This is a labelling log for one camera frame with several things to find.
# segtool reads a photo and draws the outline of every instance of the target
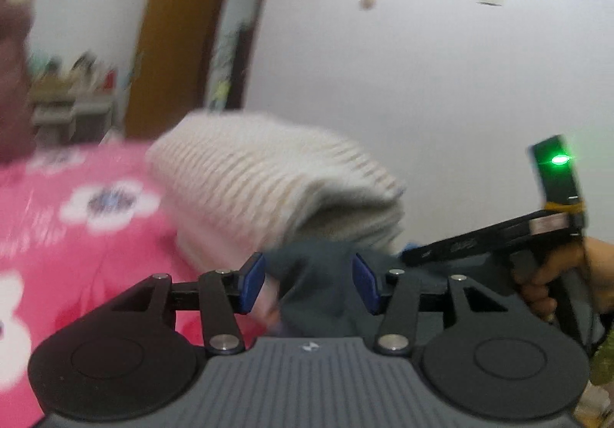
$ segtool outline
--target pink blanket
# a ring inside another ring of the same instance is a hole
[[[196,278],[158,208],[146,149],[71,148],[0,167],[0,427],[42,416],[26,367],[43,339],[153,273]],[[239,325],[248,342],[263,331]],[[176,329],[202,343],[193,312]]]

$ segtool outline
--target metal screw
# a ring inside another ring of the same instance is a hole
[[[216,350],[234,350],[239,344],[239,338],[233,335],[216,335],[209,341],[209,345]]]
[[[378,344],[386,350],[403,350],[409,346],[409,340],[402,335],[384,335],[378,339]]]

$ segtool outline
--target beige striped fabric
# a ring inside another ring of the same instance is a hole
[[[191,215],[259,249],[390,241],[403,216],[403,185],[355,142],[263,114],[191,113],[147,157]]]

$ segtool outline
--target ridged gray surface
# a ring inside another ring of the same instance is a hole
[[[260,338],[247,353],[211,360],[181,399],[113,424],[50,418],[41,428],[493,428],[578,427],[477,420],[444,404],[411,364],[371,353],[360,338]]]

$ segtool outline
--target green light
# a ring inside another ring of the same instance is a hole
[[[552,164],[560,166],[563,164],[567,164],[570,159],[572,158],[568,155],[556,155],[554,158],[552,158]]]

